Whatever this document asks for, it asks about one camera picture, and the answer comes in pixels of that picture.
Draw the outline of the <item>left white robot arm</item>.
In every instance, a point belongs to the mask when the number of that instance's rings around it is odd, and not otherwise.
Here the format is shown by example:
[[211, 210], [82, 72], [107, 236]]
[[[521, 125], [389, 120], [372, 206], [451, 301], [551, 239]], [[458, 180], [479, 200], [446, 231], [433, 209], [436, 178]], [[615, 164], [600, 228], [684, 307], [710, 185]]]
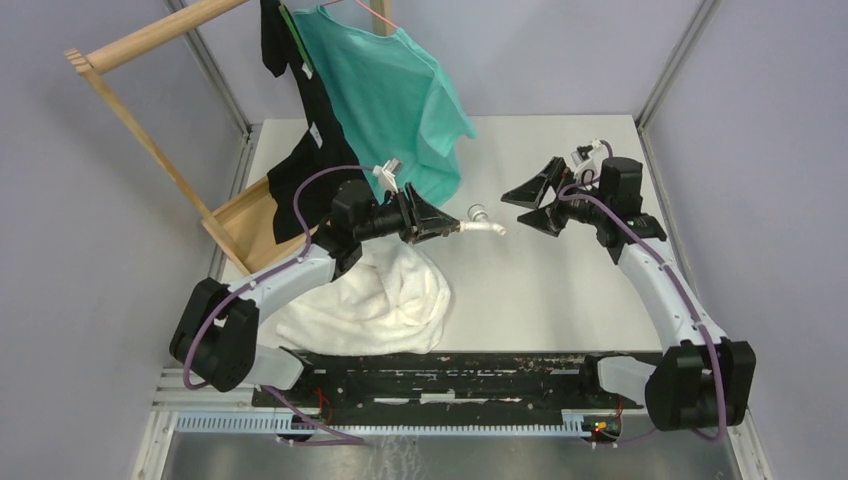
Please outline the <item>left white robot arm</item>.
[[302, 250], [232, 284], [197, 283], [170, 341], [190, 390], [228, 392], [241, 384], [273, 387], [294, 407], [307, 404], [314, 379], [287, 350], [258, 343], [261, 324], [305, 293], [345, 275], [364, 242], [392, 236], [416, 244], [458, 233], [461, 220], [424, 200], [410, 184], [377, 201], [363, 181], [342, 184]]

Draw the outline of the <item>white plastic water faucet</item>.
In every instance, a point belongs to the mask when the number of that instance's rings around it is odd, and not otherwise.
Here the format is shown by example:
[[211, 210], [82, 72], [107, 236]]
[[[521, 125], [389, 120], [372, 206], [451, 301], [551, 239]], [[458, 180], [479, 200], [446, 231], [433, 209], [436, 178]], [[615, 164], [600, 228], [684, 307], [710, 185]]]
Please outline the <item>white plastic water faucet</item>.
[[505, 226], [490, 219], [487, 210], [482, 204], [473, 204], [467, 210], [468, 219], [459, 224], [460, 232], [491, 232], [498, 236], [507, 233]]

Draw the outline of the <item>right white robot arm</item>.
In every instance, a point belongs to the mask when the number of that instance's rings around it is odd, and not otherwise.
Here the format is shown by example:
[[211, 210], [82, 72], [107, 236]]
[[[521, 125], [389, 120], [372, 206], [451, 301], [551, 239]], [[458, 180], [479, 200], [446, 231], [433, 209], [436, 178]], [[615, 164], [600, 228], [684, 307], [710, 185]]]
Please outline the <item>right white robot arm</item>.
[[570, 221], [594, 227], [657, 332], [655, 364], [623, 354], [591, 358], [577, 382], [580, 400], [602, 408], [619, 395], [645, 407], [659, 431], [717, 442], [744, 420], [756, 355], [749, 342], [729, 338], [682, 277], [661, 223], [642, 209], [642, 180], [643, 165], [631, 158], [603, 160], [587, 181], [554, 157], [501, 200], [525, 208], [519, 223], [551, 236]]

